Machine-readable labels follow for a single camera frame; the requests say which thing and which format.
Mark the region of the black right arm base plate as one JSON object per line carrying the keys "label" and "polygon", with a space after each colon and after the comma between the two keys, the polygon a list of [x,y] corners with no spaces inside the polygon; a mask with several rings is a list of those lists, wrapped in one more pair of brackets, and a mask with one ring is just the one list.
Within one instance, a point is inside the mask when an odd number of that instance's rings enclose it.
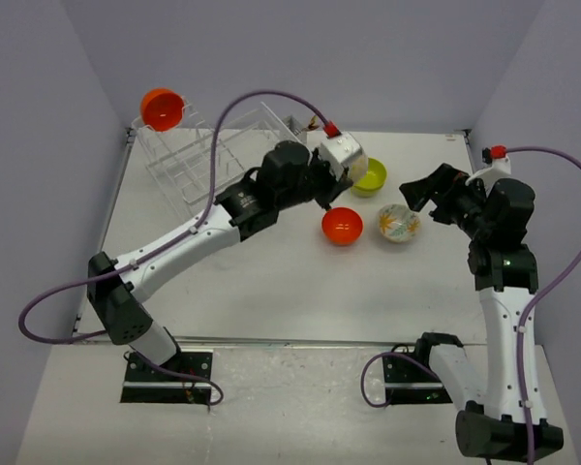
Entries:
{"label": "black right arm base plate", "polygon": [[436,379],[397,356],[382,360],[386,405],[439,405],[452,401]]}

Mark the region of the orange bowl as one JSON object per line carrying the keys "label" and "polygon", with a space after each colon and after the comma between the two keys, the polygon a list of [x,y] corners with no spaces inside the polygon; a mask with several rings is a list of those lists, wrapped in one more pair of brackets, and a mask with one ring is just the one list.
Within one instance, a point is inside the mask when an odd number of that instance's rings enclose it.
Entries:
{"label": "orange bowl", "polygon": [[139,113],[145,126],[165,132],[175,128],[183,119],[184,99],[168,88],[154,88],[144,94]]}
{"label": "orange bowl", "polygon": [[364,229],[360,215],[348,207],[335,207],[327,210],[321,219],[321,231],[334,245],[353,245]]}

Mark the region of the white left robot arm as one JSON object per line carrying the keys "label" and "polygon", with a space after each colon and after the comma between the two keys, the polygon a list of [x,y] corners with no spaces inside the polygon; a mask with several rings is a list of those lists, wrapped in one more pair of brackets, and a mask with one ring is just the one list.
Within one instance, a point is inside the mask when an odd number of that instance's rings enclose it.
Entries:
{"label": "white left robot arm", "polygon": [[353,185],[352,165],[362,155],[347,136],[314,150],[282,141],[190,221],[116,259],[104,252],[94,256],[87,298],[111,342],[139,353],[158,379],[175,378],[182,367],[178,345],[144,302],[204,258],[275,225],[281,211],[305,202],[329,209]]}

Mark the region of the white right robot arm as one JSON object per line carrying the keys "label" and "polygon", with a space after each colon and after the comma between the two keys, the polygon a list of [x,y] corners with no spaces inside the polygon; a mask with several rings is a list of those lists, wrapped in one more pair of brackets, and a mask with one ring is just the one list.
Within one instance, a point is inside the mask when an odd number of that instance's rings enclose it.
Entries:
{"label": "white right robot arm", "polygon": [[400,187],[408,207],[427,202],[431,218],[455,225],[469,240],[468,266],[486,328],[487,370],[471,366],[451,334],[424,333],[413,352],[413,371],[439,379],[457,409],[455,436],[466,457],[532,464],[561,450],[562,428],[549,423],[535,363],[535,255],[524,242],[535,209],[527,184],[501,177],[492,187],[442,164],[427,177]]}

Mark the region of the lime green bowl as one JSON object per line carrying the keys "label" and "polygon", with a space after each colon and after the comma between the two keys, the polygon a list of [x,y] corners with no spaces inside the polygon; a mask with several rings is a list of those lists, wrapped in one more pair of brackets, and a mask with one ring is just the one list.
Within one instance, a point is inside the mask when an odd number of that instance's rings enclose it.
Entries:
{"label": "lime green bowl", "polygon": [[382,178],[363,177],[352,186],[351,191],[358,197],[372,198],[382,189],[384,184],[385,180]]}
{"label": "lime green bowl", "polygon": [[387,179],[387,169],[385,165],[372,157],[369,157],[369,167],[364,177]]}

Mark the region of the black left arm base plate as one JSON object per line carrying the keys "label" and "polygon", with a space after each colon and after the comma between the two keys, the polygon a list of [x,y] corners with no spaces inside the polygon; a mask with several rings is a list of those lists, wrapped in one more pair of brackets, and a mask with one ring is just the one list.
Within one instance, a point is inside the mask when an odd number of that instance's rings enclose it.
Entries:
{"label": "black left arm base plate", "polygon": [[[152,369],[131,352],[125,353],[127,367],[121,389],[120,402],[124,404],[185,404],[209,405],[219,398],[208,383],[182,380]],[[167,370],[209,380],[213,352],[197,350],[184,352],[171,362]]]}

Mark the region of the patterned beige bowl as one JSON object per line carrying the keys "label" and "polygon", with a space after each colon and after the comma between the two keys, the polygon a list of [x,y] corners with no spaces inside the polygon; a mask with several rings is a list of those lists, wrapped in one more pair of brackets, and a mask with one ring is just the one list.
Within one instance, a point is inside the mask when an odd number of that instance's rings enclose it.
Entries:
{"label": "patterned beige bowl", "polygon": [[414,239],[420,230],[418,215],[408,207],[393,203],[378,212],[378,229],[384,239],[392,243],[406,243]]}

